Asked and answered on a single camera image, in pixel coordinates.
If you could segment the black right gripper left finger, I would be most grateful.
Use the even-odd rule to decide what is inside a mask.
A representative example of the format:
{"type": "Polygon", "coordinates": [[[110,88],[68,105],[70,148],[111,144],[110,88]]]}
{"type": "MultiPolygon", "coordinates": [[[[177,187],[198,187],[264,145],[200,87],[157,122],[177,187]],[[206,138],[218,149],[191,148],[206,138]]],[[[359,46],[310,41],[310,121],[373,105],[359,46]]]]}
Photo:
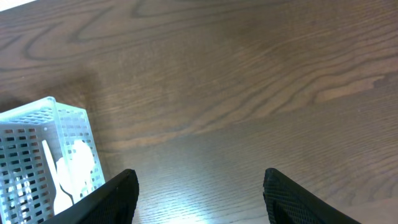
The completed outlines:
{"type": "Polygon", "coordinates": [[[136,172],[126,169],[44,224],[131,224],[138,197],[136,172]]]}

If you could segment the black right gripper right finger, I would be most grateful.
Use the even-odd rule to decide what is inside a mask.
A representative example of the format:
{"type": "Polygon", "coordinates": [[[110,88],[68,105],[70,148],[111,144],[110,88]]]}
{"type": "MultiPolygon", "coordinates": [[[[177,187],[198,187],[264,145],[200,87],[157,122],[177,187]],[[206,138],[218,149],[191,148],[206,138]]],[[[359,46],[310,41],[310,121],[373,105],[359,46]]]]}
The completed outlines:
{"type": "Polygon", "coordinates": [[[328,205],[275,168],[266,169],[263,187],[263,197],[270,223],[359,223],[328,205]]]}

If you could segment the white plastic spoon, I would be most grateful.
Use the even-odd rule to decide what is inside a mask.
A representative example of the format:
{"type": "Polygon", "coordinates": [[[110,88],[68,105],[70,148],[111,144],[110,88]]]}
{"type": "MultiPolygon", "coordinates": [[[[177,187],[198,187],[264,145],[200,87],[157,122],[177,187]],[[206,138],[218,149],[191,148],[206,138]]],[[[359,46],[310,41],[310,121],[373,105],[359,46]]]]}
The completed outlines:
{"type": "Polygon", "coordinates": [[[57,162],[57,174],[62,189],[72,198],[73,204],[81,199],[83,176],[77,161],[61,157],[57,162]]]}
{"type": "Polygon", "coordinates": [[[53,157],[52,157],[49,145],[46,140],[42,141],[42,147],[44,150],[47,165],[49,167],[50,175],[53,180],[53,184],[55,186],[55,198],[53,200],[53,211],[54,211],[54,215],[58,215],[59,213],[72,207],[73,202],[72,202],[71,198],[61,188],[57,170],[55,167],[55,163],[53,161],[53,157]]]}
{"type": "Polygon", "coordinates": [[[72,178],[76,189],[83,197],[92,192],[91,171],[95,162],[90,147],[82,140],[75,140],[72,155],[72,178]]]}

